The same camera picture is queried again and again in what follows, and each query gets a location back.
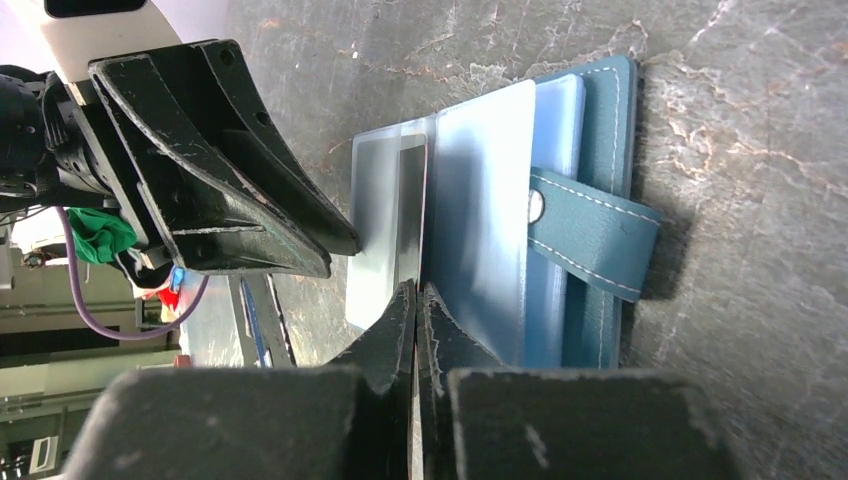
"gray countertop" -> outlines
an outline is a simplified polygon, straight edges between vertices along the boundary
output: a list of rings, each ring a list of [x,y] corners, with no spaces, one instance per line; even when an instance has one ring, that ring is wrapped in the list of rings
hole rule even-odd
[[[665,221],[626,366],[675,370],[762,478],[848,478],[848,4],[233,0],[277,126],[344,213],[350,138],[613,53],[641,65],[634,198]],[[345,260],[276,279],[299,362],[354,337]]]

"leather wallet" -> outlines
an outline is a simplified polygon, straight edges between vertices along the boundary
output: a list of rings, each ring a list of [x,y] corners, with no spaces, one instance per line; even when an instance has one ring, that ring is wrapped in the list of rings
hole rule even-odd
[[[566,75],[578,77],[585,89],[576,178],[568,178],[573,171],[530,162],[534,132],[549,127],[539,115],[534,118],[541,99],[537,86]],[[630,59],[609,57],[354,139],[355,158],[362,161],[363,151],[357,149],[375,139],[383,139],[385,152],[399,151],[405,136],[427,137],[432,155],[424,189],[420,280],[432,282],[457,322],[506,364],[618,364],[621,302],[638,299],[660,225],[659,214],[627,200],[635,82]],[[535,190],[544,205],[530,225],[528,190]],[[358,192],[355,181],[354,204],[359,195],[367,193]],[[354,227],[363,221],[373,219],[354,219]],[[363,253],[374,254],[369,238],[362,241]],[[564,292],[552,290],[565,296],[562,322],[527,324],[537,319],[526,315],[525,302],[537,296],[524,287],[540,283],[526,278],[538,274],[528,269],[532,255],[568,274]],[[356,272],[348,275],[357,278]],[[369,302],[386,304],[386,291],[380,292],[386,298]],[[368,327],[361,321],[357,325]],[[540,338],[561,338],[561,348],[550,340],[543,345]]]
[[[627,200],[637,68],[613,56],[540,80],[567,74],[580,76],[586,89],[577,180],[531,172],[531,188],[543,192],[548,213],[528,228],[528,239],[571,275],[562,365],[614,368],[621,302],[638,298],[660,225],[657,212]]]

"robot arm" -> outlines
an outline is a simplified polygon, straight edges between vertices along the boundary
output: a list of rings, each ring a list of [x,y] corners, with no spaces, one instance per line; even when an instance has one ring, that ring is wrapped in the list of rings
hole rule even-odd
[[[136,231],[142,269],[327,277],[329,253],[359,250],[237,43],[181,44],[150,1],[7,1],[56,71],[0,71],[15,107],[0,111],[0,211],[112,210]]]

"purple cable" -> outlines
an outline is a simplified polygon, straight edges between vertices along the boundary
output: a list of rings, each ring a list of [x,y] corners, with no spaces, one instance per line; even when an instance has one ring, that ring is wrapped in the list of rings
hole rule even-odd
[[[165,325],[164,327],[159,327],[154,330],[150,330],[147,332],[139,332],[139,333],[121,333],[115,332],[113,330],[109,330],[104,327],[94,317],[91,316],[91,312],[88,311],[88,308],[85,306],[85,300],[82,298],[82,290],[79,285],[79,266],[77,265],[77,249],[74,246],[74,232],[71,230],[71,221],[68,220],[68,214],[65,213],[65,209],[62,207],[55,207],[56,213],[59,214],[59,220],[62,221],[62,230],[65,232],[65,246],[68,251],[68,269],[70,270],[70,280],[71,280],[71,294],[74,296],[74,305],[77,307],[77,312],[79,312],[80,317],[82,317],[82,321],[85,322],[86,325],[95,332],[103,335],[104,337],[111,338],[113,340],[126,340],[126,341],[134,341],[134,340],[150,340],[151,338],[156,338],[159,335],[164,335],[171,330],[180,326],[181,323],[186,321],[189,316],[191,316],[194,309],[197,308],[197,305],[200,303],[200,299],[203,298],[203,293],[206,291],[206,284],[209,282],[209,277],[204,276],[203,280],[200,281],[200,286],[197,288],[197,294],[194,296],[194,300],[192,300],[191,305],[186,308],[186,311],[180,315],[179,318],[174,320],[173,322]]]

